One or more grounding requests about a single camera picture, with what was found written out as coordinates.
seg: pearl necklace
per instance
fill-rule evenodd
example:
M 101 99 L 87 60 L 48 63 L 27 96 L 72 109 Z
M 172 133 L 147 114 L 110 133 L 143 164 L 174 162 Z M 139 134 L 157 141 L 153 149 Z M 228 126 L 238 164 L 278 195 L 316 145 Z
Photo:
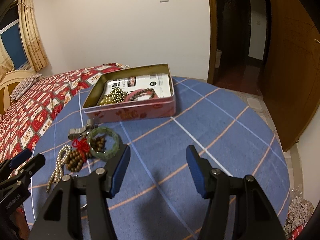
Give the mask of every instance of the pearl necklace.
M 66 163 L 67 157 L 70 155 L 70 153 L 71 153 L 71 147 L 70 145 L 67 145 L 67 144 L 63 146 L 62 149 L 59 151 L 57 161 L 56 161 L 56 167 L 48 181 L 47 190 L 46 190 L 47 192 L 50 191 L 52 183 L 54 183 L 54 185 L 57 185 L 60 179 L 62 178 L 62 176 L 64 175 L 63 165 Z

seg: green bangle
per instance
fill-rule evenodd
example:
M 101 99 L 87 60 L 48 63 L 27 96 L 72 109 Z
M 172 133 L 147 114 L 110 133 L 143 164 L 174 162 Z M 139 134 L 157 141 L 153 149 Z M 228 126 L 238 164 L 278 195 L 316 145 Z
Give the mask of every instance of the green bangle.
M 110 136 L 114 139 L 115 143 L 112 146 L 111 150 L 106 150 L 105 152 L 96 152 L 92 147 L 91 147 L 91 141 L 92 139 L 98 135 L 98 134 L 104 134 L 107 136 Z M 90 147 L 90 153 L 96 157 L 96 158 L 100 158 L 103 161 L 107 161 L 109 159 L 111 159 L 113 156 L 116 155 L 116 153 L 119 150 L 119 146 L 120 146 L 120 138 L 119 135 L 117 133 L 115 133 L 112 129 L 108 128 L 108 127 L 97 127 L 91 130 L 91 132 L 88 134 L 87 137 L 87 142 L 89 144 Z

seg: dark hallway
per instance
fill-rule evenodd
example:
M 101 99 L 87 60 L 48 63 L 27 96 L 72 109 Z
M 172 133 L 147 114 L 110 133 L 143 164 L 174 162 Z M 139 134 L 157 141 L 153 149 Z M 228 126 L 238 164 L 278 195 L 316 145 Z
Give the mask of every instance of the dark hallway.
M 250 0 L 217 0 L 217 49 L 222 51 L 215 85 L 255 95 L 260 68 L 248 63 L 251 36 Z

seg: blue window glass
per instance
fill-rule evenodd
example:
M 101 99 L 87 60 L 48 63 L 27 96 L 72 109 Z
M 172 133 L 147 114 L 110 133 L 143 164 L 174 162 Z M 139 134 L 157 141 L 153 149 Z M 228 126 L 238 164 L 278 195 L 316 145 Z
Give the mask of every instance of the blue window glass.
M 19 23 L 16 23 L 1 34 L 3 45 L 13 61 L 15 69 L 21 68 L 28 60 L 22 46 Z

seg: tiled floor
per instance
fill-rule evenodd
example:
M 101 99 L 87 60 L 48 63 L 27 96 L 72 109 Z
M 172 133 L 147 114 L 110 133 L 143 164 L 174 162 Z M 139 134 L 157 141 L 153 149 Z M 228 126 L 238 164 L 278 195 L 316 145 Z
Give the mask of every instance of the tiled floor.
M 257 82 L 260 68 L 239 64 L 220 66 L 215 86 L 262 96 Z
M 263 101 L 263 98 L 261 96 L 256 96 L 252 94 L 247 94 L 239 91 L 229 90 L 230 92 L 233 92 L 238 97 L 242 99 L 247 105 L 249 105 L 260 117 L 265 123 L 270 127 L 270 129 L 274 132 L 276 135 L 276 138 L 280 143 L 279 136 L 275 127 L 275 124 L 273 123 L 273 120 L 270 116 L 270 113 L 267 109 L 266 104 Z M 289 179 L 290 179 L 290 189 L 294 188 L 294 179 L 293 179 L 293 168 L 292 168 L 292 160 L 291 160 L 291 154 L 290 151 L 287 151 L 284 153 L 284 158 L 288 166 L 288 173 L 289 173 Z

